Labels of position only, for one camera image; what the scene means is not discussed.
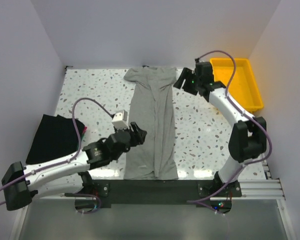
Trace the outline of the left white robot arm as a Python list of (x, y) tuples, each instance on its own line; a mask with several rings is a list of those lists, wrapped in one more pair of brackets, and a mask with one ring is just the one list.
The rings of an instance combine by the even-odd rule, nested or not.
[(132, 147), (142, 145), (146, 136), (146, 130), (131, 122), (70, 155), (33, 165), (12, 163), (1, 180), (6, 209), (18, 210), (35, 199), (59, 193), (89, 196), (94, 190), (89, 171), (118, 160)]

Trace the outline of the pink folded t shirt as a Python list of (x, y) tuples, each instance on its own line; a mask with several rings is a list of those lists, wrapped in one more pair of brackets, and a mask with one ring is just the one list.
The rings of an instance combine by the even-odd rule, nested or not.
[(83, 131), (82, 131), (82, 134), (85, 134), (86, 131), (87, 131), (87, 129), (88, 129), (88, 128), (85, 126), (84, 129), (83, 129)]

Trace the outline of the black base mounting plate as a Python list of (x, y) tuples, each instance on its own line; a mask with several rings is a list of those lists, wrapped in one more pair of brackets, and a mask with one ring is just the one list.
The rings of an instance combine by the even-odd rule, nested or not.
[(94, 180), (79, 193), (66, 197), (79, 198), (77, 210), (94, 207), (111, 208), (113, 205), (187, 205), (193, 201), (209, 204), (213, 197), (225, 198), (229, 205), (232, 197), (241, 197), (238, 181), (228, 184), (217, 180)]

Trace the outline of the yellow plastic bin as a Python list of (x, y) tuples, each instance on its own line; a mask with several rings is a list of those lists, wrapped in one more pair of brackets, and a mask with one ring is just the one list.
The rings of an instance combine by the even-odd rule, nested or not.
[[(229, 86), (229, 93), (248, 112), (264, 107), (255, 76), (247, 58), (235, 58), (236, 71)], [(230, 58), (211, 58), (214, 80), (227, 85), (234, 70)]]

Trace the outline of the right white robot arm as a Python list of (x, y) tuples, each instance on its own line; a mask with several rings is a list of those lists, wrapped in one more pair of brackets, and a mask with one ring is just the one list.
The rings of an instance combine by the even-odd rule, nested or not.
[(228, 141), (229, 157), (214, 175), (212, 189), (220, 197), (230, 190), (244, 166), (253, 162), (267, 150), (267, 122), (247, 112), (230, 95), (221, 81), (215, 81), (213, 67), (209, 62), (197, 62), (195, 69), (183, 68), (174, 88), (194, 96), (200, 95), (216, 107), (231, 126)]

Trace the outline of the grey t shirt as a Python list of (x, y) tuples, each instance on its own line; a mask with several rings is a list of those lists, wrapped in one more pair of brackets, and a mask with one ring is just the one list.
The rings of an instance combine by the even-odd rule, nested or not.
[(142, 145), (126, 154), (124, 179), (175, 180), (174, 67), (130, 68), (124, 80), (135, 83), (128, 120), (147, 132)]

